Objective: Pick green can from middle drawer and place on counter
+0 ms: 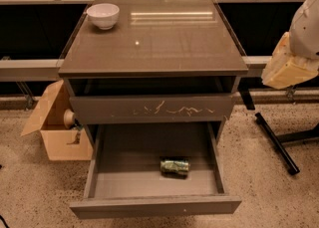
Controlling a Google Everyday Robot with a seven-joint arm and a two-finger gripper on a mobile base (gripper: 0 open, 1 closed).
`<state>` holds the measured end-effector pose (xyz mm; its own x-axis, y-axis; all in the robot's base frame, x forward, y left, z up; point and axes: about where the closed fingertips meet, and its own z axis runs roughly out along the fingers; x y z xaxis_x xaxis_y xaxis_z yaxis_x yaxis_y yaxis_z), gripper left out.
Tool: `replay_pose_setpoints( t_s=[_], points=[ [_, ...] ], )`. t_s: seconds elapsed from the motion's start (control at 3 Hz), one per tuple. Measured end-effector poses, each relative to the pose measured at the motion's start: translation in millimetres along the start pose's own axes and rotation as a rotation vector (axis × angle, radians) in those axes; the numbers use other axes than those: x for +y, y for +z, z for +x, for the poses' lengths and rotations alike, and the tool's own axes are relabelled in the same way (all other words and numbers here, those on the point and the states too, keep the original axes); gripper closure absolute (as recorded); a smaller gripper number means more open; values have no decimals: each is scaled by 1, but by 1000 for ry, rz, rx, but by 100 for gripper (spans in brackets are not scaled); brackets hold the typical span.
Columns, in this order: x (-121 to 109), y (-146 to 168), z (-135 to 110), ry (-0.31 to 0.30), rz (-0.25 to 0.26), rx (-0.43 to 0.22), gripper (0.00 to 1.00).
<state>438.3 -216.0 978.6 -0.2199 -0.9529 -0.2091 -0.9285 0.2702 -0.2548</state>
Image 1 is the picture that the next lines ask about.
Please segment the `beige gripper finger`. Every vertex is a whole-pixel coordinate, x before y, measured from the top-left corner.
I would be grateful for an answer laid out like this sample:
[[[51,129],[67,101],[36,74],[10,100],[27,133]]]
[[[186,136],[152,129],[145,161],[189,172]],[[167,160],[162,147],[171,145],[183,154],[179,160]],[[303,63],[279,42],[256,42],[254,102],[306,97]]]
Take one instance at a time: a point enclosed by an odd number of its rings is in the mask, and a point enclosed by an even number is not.
[[[262,84],[282,90],[318,76],[318,61],[293,54],[290,35],[285,32],[261,74]]]

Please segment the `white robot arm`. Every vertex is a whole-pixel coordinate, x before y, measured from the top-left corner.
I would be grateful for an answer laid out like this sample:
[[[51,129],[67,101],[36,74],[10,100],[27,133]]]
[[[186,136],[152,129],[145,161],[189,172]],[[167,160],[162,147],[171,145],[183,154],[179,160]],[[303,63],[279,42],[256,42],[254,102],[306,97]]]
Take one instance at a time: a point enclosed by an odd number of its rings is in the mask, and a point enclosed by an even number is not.
[[[306,0],[293,16],[262,71],[265,86],[285,89],[318,76],[319,0]]]

